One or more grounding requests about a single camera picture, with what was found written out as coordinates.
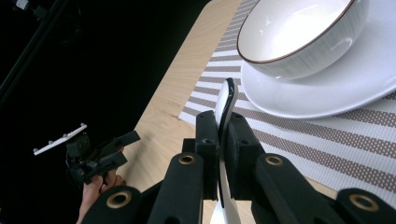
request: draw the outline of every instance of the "wooden table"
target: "wooden table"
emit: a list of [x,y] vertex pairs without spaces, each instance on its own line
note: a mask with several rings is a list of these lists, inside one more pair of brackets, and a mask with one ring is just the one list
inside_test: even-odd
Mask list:
[[[125,148],[128,162],[121,166],[128,186],[144,191],[163,180],[169,161],[181,152],[183,139],[195,137],[195,127],[178,118],[198,78],[238,9],[240,0],[213,0],[201,12],[152,96],[135,130],[141,140]],[[336,192],[312,180],[321,193]],[[255,223],[250,202],[237,202],[243,223]],[[216,202],[204,202],[203,223],[209,223]]]

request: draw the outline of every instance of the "white bowl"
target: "white bowl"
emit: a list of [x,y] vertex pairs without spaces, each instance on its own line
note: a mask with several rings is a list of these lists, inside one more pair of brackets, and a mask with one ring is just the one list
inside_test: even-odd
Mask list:
[[236,47],[267,76],[307,77],[351,48],[368,9],[369,0],[260,0],[244,20]]

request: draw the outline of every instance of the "dark floor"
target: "dark floor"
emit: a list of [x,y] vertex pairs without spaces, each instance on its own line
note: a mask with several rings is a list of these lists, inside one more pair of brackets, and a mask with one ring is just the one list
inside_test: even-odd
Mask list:
[[88,125],[93,145],[132,131],[206,0],[80,1],[66,10],[81,39],[58,26],[0,111],[0,223],[75,223],[80,189],[65,176],[64,146]]

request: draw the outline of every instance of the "hand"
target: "hand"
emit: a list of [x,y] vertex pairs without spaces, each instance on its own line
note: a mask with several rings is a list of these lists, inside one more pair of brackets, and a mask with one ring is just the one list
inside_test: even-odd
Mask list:
[[106,183],[107,184],[104,184],[103,178],[100,175],[96,175],[93,177],[90,184],[84,184],[77,224],[82,222],[88,210],[96,202],[101,194],[113,187],[125,185],[125,181],[120,175],[116,174],[116,170],[107,172]]

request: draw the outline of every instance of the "striped placemat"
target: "striped placemat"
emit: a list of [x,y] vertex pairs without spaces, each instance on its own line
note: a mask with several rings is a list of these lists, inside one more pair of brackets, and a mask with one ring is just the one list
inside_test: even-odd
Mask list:
[[232,77],[243,115],[266,152],[287,157],[303,175],[339,190],[366,189],[396,208],[396,92],[369,105],[320,119],[283,119],[255,107],[241,86],[236,38],[257,0],[241,2],[218,47],[179,115],[195,125],[214,110],[222,82]]

